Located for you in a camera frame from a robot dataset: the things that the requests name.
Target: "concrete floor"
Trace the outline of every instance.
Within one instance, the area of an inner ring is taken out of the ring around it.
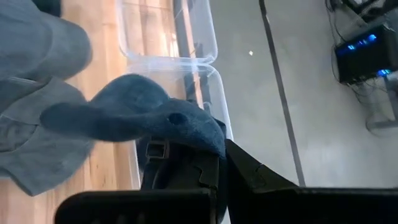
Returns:
[[[305,184],[398,186],[397,135],[368,132],[366,109],[333,77],[324,2],[266,0],[265,5]],[[211,9],[219,48],[213,65],[223,78],[234,140],[299,183],[259,1],[217,0]]]

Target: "gray floor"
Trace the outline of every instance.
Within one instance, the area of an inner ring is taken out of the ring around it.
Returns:
[[[398,186],[398,134],[368,132],[366,109],[333,77],[324,2],[265,4],[306,185]],[[223,78],[234,140],[298,183],[259,1],[217,0],[211,9],[219,48],[214,66]]]

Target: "clear plastic container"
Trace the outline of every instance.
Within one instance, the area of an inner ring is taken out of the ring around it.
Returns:
[[[224,122],[227,138],[233,139],[231,123],[218,71],[210,65],[130,65],[129,73],[149,77],[173,98],[194,100],[214,118]]]
[[[217,58],[209,0],[117,0],[117,10],[120,48],[132,61],[212,63]]]

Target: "blue light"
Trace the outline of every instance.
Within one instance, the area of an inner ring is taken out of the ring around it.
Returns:
[[[373,42],[374,40],[376,40],[376,36],[374,34],[369,35],[368,40]]]
[[[377,72],[377,75],[381,76],[381,77],[385,77],[386,75],[390,74],[391,70],[389,69],[382,69],[380,71]]]

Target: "plastic bin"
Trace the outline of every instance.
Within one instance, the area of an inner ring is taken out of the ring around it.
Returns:
[[[218,49],[208,0],[118,0],[119,44],[132,61],[212,63]]]
[[[210,65],[129,66],[129,73],[151,78],[167,93],[182,100],[194,100],[214,118],[224,122],[227,138],[233,139],[223,83],[218,71]]]

